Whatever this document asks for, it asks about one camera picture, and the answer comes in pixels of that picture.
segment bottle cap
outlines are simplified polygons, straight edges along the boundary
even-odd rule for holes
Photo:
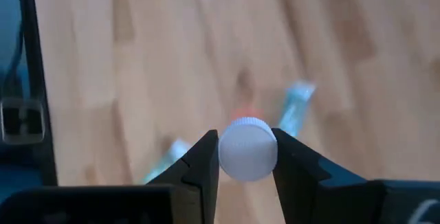
[[[278,159],[278,144],[270,127],[256,117],[241,117],[219,139],[219,163],[232,178],[256,181],[269,175]]]

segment wooden floor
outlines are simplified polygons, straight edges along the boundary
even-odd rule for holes
[[[300,140],[373,178],[440,180],[440,0],[36,0],[58,178],[139,183],[164,137],[220,131],[237,74],[272,126],[317,85]],[[221,173],[216,220],[283,223],[272,178]]]

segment white bottle cap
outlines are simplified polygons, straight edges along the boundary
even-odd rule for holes
[[[262,179],[275,168],[277,159],[275,135],[264,121],[256,117],[233,121],[220,137],[220,166],[234,179]]]

